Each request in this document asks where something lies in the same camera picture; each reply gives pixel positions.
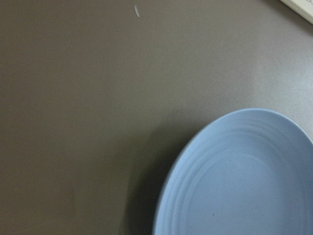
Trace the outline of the blue round plate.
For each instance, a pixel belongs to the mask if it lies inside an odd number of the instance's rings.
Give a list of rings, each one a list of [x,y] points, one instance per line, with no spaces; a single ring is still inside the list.
[[[155,235],[310,235],[313,143],[292,120],[229,113],[184,147],[163,185]]]

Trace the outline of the beige rectangular tray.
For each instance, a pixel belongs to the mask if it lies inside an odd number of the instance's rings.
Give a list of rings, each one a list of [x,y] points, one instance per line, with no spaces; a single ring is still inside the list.
[[[313,0],[281,0],[281,2],[313,24]]]

